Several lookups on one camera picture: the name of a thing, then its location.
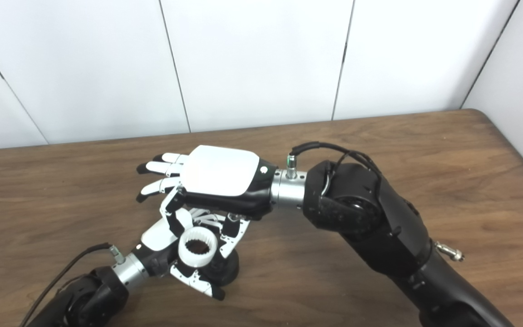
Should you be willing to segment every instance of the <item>black fingertip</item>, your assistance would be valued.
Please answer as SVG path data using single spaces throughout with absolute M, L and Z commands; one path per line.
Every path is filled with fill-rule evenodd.
M 138 193 L 137 195 L 137 202 L 143 203 L 148 198 L 147 195 L 144 195 L 143 193 Z
M 225 291 L 220 287 L 211 284 L 211 297 L 216 300 L 223 301 L 225 299 Z
M 138 167 L 137 167 L 137 173 L 139 174 L 148 174 L 150 173 L 151 171 L 147 169 L 147 164 L 146 163 L 141 163 Z

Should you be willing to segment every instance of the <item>metal bolt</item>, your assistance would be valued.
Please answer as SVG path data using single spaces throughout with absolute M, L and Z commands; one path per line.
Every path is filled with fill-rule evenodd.
M 288 161 L 286 162 L 286 178 L 294 179 L 296 178 L 296 156 L 288 155 Z
M 456 248 L 446 246 L 445 244 L 441 244 L 439 242 L 435 242 L 434 245 L 437 251 L 447 255 L 452 261 L 461 262 L 465 259 L 465 255 L 463 255 L 463 253 Z
M 114 260 L 116 260 L 116 263 L 118 263 L 119 265 L 122 265 L 124 263 L 124 261 L 126 261 L 126 259 L 122 255 L 122 253 L 120 253 L 120 251 L 118 250 L 118 247 L 111 246 L 110 253 L 112 253 Z

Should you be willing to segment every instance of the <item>black base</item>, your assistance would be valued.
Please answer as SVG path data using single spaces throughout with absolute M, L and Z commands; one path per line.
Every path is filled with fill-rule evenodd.
M 201 272 L 217 286 L 226 286 L 233 282 L 239 274 L 239 255 L 233 250 L 227 259 L 212 260 L 212 262 L 201 268 Z

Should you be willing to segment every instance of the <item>robot finger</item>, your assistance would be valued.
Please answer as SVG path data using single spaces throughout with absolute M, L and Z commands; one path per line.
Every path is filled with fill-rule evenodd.
M 141 163 L 137 167 L 137 173 L 139 174 L 148 174 L 155 173 L 161 175 L 167 175 L 169 177 L 176 177 L 181 174 L 181 169 L 183 165 L 180 163 L 170 163 L 170 162 L 159 162 L 159 161 L 149 161 L 147 163 Z
M 188 155 L 184 154 L 178 154 L 178 153 L 165 153 L 157 155 L 153 158 L 153 161 L 160 161 L 160 162 L 169 162 L 173 164 L 184 164 L 185 161 L 189 158 Z
M 189 210 L 189 213 L 191 214 L 191 217 L 197 218 L 202 215 L 209 215 L 211 213 L 211 211 L 207 210 L 207 209 L 193 208 L 193 209 Z
M 223 258 L 227 258 L 241 241 L 250 221 L 238 220 L 231 221 L 226 219 L 223 222 L 222 233 L 220 236 L 220 247 L 218 248 Z
M 163 178 L 161 180 L 157 180 L 156 182 L 152 182 L 151 184 L 145 186 L 140 191 L 140 193 L 138 193 L 137 202 L 142 203 L 151 195 L 156 195 L 159 193 L 169 193 L 170 191 L 172 191 L 174 187 L 179 185 L 180 182 L 181 178 L 179 177 Z

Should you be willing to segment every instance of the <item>white robotic hand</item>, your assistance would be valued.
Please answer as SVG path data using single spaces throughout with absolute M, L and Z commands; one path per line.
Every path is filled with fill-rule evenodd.
M 143 234 L 142 244 L 158 252 L 179 239 L 178 259 L 170 266 L 170 273 L 222 300 L 224 292 L 219 286 L 232 282 L 238 273 L 234 248 L 249 222 L 272 210 L 272 184 L 274 176 L 279 180 L 281 173 L 249 151 L 207 145 L 200 145 L 190 155 L 158 155 L 139 165 L 137 172 L 166 175 L 145 186 L 138 202 L 168 193 L 160 206 L 162 219 Z M 188 211 L 184 205 L 193 209 Z

